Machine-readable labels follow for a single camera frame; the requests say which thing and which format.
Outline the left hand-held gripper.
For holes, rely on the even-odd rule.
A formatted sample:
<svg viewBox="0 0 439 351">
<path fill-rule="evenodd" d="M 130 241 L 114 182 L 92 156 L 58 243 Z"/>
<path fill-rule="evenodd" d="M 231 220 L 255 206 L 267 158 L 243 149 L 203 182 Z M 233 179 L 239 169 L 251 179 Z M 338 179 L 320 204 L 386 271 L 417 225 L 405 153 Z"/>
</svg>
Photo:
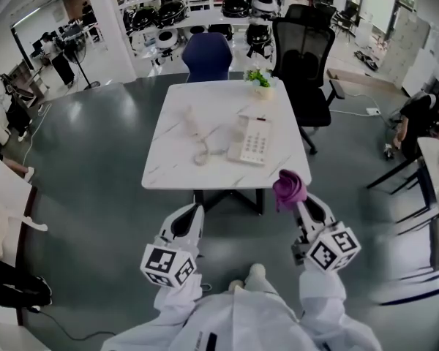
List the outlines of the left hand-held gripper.
<svg viewBox="0 0 439 351">
<path fill-rule="evenodd" d="M 195 217 L 195 227 L 191 227 Z M 204 207 L 191 203 L 174 211 L 147 244 L 140 270 L 148 281 L 162 287 L 182 288 L 197 270 L 198 244 L 203 235 Z"/>
</svg>

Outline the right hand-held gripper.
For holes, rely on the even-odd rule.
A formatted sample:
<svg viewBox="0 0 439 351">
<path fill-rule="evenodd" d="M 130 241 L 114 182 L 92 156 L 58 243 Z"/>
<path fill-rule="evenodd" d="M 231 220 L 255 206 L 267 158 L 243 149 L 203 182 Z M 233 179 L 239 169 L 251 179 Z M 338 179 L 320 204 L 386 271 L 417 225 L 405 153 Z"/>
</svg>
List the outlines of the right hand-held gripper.
<svg viewBox="0 0 439 351">
<path fill-rule="evenodd" d="M 292 245 L 295 263 L 313 263 L 322 272 L 337 272 L 346 267 L 361 251 L 354 232 L 343 222 L 336 222 L 329 206 L 319 197 L 308 194 L 307 199 L 296 204 L 296 223 L 307 233 L 307 218 L 313 231 L 320 231 L 312 242 L 302 237 Z"/>
</svg>

